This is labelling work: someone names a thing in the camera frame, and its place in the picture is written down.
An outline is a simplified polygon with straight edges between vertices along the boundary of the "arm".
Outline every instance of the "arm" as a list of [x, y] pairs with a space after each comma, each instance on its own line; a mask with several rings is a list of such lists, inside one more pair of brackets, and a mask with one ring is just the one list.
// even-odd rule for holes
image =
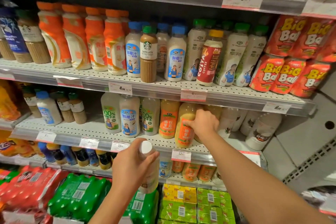
[[145, 138], [136, 138], [113, 161], [112, 187], [88, 224], [118, 224], [129, 202], [140, 187], [148, 168], [159, 156], [154, 152], [145, 160], [140, 159], [138, 149]]
[[331, 224], [281, 181], [265, 172], [221, 138], [219, 122], [209, 111], [197, 110], [185, 121], [215, 159], [225, 187], [251, 224]]

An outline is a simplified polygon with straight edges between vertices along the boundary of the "barcode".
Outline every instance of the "barcode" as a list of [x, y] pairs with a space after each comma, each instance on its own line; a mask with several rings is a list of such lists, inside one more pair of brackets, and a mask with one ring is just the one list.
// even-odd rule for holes
[[89, 182], [81, 182], [81, 184], [79, 184], [77, 189], [84, 189], [86, 190], [87, 187], [89, 187], [90, 183]]
[[184, 217], [186, 214], [186, 210], [184, 209], [183, 206], [178, 207], [178, 215]]
[[135, 196], [135, 199], [144, 201], [145, 200], [145, 194], [138, 191], [136, 196]]
[[210, 211], [210, 219], [217, 221], [217, 213], [215, 211]]
[[177, 199], [183, 199], [183, 198], [184, 198], [184, 196], [183, 196], [183, 191], [178, 190], [178, 191], [177, 191]]
[[106, 46], [106, 54], [107, 54], [107, 57], [110, 59], [111, 58], [111, 50], [107, 46]]
[[36, 173], [32, 178], [30, 178], [29, 182], [36, 182], [41, 175], [42, 173]]
[[72, 198], [76, 198], [76, 199], [79, 199], [81, 200], [83, 195], [85, 193], [85, 190], [76, 190], [72, 196]]
[[214, 202], [215, 200], [213, 199], [213, 194], [211, 194], [211, 193], [208, 193], [208, 201], [209, 202]]
[[89, 48], [89, 53], [92, 54], [91, 44], [87, 43], [87, 46], [88, 46], [88, 48]]
[[141, 211], [143, 204], [144, 204], [143, 201], [134, 200], [133, 205], [132, 205], [132, 210], [139, 210], [139, 211]]

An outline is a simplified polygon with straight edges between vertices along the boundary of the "juice box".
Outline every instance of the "juice box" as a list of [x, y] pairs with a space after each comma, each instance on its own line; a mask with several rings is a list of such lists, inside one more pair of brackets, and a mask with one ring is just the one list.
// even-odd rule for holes
[[331, 29], [332, 23], [331, 19], [308, 18], [289, 55], [299, 59], [313, 57], [324, 36]]
[[325, 78], [329, 69], [329, 63], [316, 60], [308, 61], [305, 69], [292, 87], [290, 94], [300, 98], [309, 98]]
[[306, 21], [307, 17], [280, 15], [264, 52], [277, 56], [288, 56], [289, 50], [301, 34]]
[[278, 94], [287, 94], [302, 73], [306, 61], [302, 59], [287, 58], [282, 66], [279, 77], [269, 89]]
[[271, 54], [264, 54], [252, 75], [250, 88], [260, 92], [267, 92], [277, 79], [279, 72], [284, 64], [284, 58]]
[[313, 58], [322, 62], [336, 61], [336, 25], [325, 35]]

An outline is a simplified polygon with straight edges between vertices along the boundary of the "hand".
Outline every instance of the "hand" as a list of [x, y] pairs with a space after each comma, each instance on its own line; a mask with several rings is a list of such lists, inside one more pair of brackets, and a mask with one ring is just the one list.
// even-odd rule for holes
[[129, 197], [132, 197], [136, 193], [147, 173], [149, 166], [160, 154], [156, 151], [147, 156], [145, 160], [142, 160], [139, 156], [138, 149], [141, 142], [145, 140], [145, 138], [136, 138], [127, 149], [120, 151], [113, 160], [112, 189], [129, 192]]
[[183, 124], [191, 127], [204, 143], [205, 138], [208, 138], [211, 133], [216, 133], [219, 121], [211, 112], [198, 109], [195, 120], [184, 120]]

